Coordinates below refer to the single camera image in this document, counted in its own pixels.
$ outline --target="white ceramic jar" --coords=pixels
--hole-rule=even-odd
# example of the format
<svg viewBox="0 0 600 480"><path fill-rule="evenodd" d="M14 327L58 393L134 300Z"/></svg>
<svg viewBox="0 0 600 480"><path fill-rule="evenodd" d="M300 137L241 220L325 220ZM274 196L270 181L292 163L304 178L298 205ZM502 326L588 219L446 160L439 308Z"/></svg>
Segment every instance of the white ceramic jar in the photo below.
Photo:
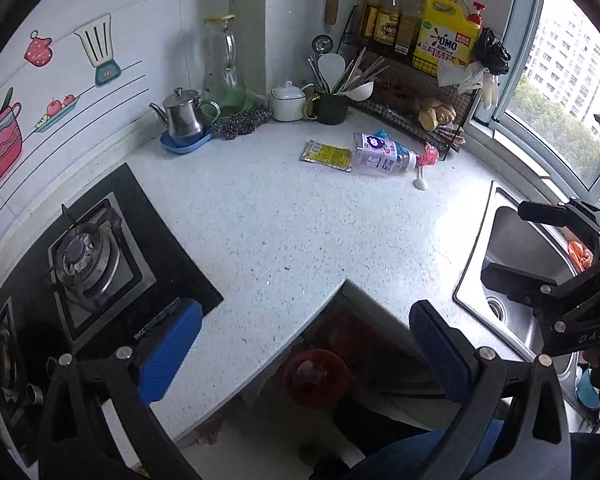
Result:
<svg viewBox="0 0 600 480"><path fill-rule="evenodd" d="M284 86L274 88L269 103L273 118L285 123L302 119L302 107L306 100L304 89L309 86L312 85L298 88L291 81L287 81Z"/></svg>

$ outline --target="tree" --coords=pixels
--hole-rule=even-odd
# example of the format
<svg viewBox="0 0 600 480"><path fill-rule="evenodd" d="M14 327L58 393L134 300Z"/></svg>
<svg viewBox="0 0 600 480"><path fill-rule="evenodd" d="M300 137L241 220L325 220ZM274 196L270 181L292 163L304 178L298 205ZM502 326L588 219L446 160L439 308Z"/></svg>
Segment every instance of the tree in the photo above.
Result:
<svg viewBox="0 0 600 480"><path fill-rule="evenodd" d="M590 183L595 178L600 170L600 139L565 113L560 104L549 101L536 90L525 74L508 109L560 153L581 179Z"/></svg>

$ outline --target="orange cloth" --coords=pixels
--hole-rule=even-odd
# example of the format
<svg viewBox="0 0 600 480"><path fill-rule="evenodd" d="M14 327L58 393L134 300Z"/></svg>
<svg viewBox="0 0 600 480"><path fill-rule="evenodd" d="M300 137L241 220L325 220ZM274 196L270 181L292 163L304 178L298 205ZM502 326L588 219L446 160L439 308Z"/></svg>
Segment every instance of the orange cloth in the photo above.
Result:
<svg viewBox="0 0 600 480"><path fill-rule="evenodd" d="M593 253L580 242L569 242L569 257L578 272L589 269L593 263Z"/></svg>

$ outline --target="floor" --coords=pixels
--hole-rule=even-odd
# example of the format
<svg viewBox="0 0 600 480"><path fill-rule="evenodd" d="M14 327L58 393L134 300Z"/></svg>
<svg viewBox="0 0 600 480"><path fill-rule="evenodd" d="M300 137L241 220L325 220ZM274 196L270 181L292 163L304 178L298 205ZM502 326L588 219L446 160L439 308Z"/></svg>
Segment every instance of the floor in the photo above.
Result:
<svg viewBox="0 0 600 480"><path fill-rule="evenodd" d="M312 468L298 457L306 442L326 446L349 466L363 458L328 414L296 406L267 383L253 407L243 403L224 421L215 444L182 453L204 480L306 480Z"/></svg>

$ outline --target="gas stove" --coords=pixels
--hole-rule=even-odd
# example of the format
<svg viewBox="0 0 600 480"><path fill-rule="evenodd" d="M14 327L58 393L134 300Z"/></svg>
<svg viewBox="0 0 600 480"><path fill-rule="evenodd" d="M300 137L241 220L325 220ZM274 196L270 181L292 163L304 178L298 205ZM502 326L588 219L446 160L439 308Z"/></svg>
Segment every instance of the gas stove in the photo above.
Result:
<svg viewBox="0 0 600 480"><path fill-rule="evenodd" d="M179 298L222 301L128 165L62 206L0 288L0 412L26 465L59 356L133 347Z"/></svg>

